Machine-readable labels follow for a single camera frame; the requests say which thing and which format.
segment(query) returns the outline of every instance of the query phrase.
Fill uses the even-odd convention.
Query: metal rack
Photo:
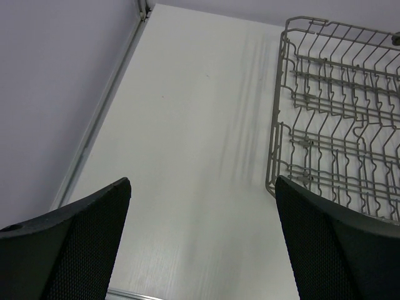
[[[266,187],[282,174],[400,221],[400,49],[390,32],[312,17],[281,35]]]

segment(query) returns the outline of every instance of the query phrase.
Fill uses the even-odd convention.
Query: wall
[[[0,1],[0,228],[48,211],[137,20],[133,0]]]
[[[283,25],[294,16],[313,16],[390,32],[400,31],[398,0],[148,0],[263,23]]]

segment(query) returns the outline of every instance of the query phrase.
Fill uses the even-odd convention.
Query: table top
[[[156,5],[70,199],[131,181],[110,288],[299,299],[264,186],[282,30]]]

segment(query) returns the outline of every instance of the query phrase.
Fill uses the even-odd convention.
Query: black textured surface
[[[104,299],[130,197],[121,179],[0,232],[0,299]]]
[[[400,299],[400,225],[276,181],[276,204],[302,300]]]

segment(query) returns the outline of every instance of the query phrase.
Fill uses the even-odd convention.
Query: gray wire basket
[[[266,187],[278,175],[400,221],[400,49],[389,32],[312,17],[281,35]]]

